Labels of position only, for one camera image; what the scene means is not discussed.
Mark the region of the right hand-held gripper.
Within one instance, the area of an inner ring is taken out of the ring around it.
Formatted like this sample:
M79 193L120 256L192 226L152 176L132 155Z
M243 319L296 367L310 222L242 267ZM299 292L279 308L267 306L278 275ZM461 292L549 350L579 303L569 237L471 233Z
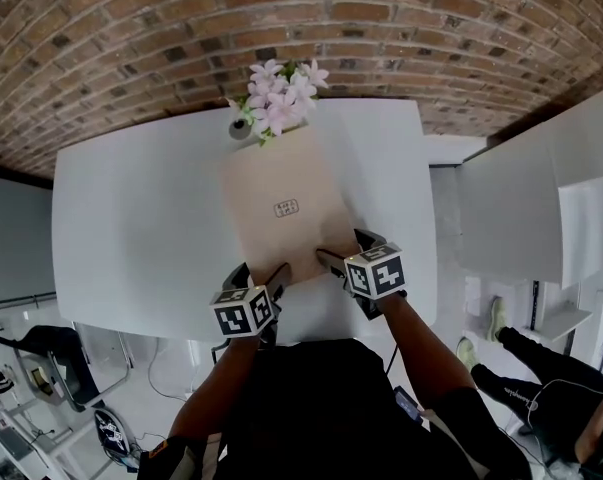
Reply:
M395 243L370 230L354 229L360 254L344 256L318 248L317 261L338 278L347 277L349 291L366 318L381 315L377 302L392 294L406 297L407 283L402 263L402 250Z

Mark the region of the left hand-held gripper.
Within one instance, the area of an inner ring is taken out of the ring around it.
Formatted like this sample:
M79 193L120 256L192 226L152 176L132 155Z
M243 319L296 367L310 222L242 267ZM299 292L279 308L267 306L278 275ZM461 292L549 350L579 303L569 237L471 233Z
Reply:
M274 347L281 312L277 301L290 285L290 264L280 265L265 285L249 286L249 279L246 263L232 270L213 296L211 312L226 339L259 337L261 347Z

